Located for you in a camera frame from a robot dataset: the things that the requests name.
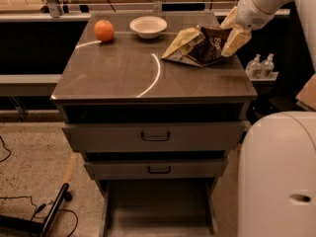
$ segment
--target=small bottle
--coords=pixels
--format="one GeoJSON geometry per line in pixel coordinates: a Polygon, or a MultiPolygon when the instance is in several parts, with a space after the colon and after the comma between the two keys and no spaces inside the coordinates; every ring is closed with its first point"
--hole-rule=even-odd
{"type": "Polygon", "coordinates": [[[246,74],[249,78],[258,78],[260,72],[260,55],[256,54],[256,57],[249,61],[246,67],[246,74]]]}
{"type": "Polygon", "coordinates": [[[262,78],[269,78],[270,75],[271,75],[271,72],[273,72],[274,68],[275,68],[274,54],[270,53],[268,55],[268,58],[265,59],[260,64],[260,77],[262,77],[262,78]]]}

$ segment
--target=drawer handle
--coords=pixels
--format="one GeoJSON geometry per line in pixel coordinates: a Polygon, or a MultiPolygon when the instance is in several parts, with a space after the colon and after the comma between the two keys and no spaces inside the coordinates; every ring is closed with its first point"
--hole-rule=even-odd
{"type": "Polygon", "coordinates": [[[141,139],[144,141],[168,141],[170,139],[170,132],[168,131],[166,135],[148,135],[142,131],[141,139]]]}
{"type": "Polygon", "coordinates": [[[171,167],[165,167],[165,168],[151,168],[148,166],[148,173],[149,174],[169,174],[171,172],[171,167]]]}

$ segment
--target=white robot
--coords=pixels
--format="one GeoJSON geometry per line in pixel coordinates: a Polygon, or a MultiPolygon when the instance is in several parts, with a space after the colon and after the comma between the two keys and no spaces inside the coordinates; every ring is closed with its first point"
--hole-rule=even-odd
{"type": "MultiPolygon", "coordinates": [[[[258,30],[289,1],[240,0],[236,23],[258,30]]],[[[316,0],[293,1],[316,70],[316,0]]],[[[238,182],[238,237],[315,237],[316,113],[278,113],[253,124],[238,182]]]]}

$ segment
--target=table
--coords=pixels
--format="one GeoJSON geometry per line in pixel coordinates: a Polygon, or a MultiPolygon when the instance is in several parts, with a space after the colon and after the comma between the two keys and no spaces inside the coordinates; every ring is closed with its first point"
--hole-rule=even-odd
{"type": "Polygon", "coordinates": [[[160,59],[179,30],[218,26],[212,13],[160,14],[168,28],[157,39],[128,28],[143,15],[93,15],[51,96],[72,149],[104,195],[105,221],[109,181],[206,180],[211,193],[257,97],[236,56],[205,68],[160,59]],[[114,41],[95,40],[100,19],[114,24],[114,41]]]}
{"type": "Polygon", "coordinates": [[[258,95],[267,94],[276,82],[278,72],[272,72],[269,78],[250,78],[258,95]]]}

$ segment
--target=orange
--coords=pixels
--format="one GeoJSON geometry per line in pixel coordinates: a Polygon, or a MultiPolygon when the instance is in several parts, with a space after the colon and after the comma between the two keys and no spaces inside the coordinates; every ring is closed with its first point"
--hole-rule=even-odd
{"type": "Polygon", "coordinates": [[[106,42],[115,37],[115,28],[108,20],[100,20],[95,24],[95,36],[98,40],[106,42]]]}

